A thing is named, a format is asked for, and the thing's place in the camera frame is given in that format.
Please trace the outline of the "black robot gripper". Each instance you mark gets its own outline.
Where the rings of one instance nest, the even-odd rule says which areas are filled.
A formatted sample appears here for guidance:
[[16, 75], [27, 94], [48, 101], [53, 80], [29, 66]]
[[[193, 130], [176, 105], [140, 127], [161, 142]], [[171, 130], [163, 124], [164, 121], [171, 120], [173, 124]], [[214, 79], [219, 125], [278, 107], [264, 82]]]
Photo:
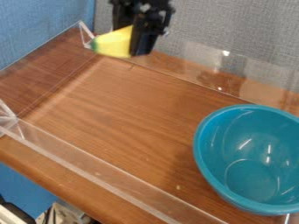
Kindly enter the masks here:
[[108, 0], [112, 5], [112, 24], [117, 30], [132, 24], [129, 53], [147, 55], [159, 35], [165, 34], [175, 8], [172, 0]]

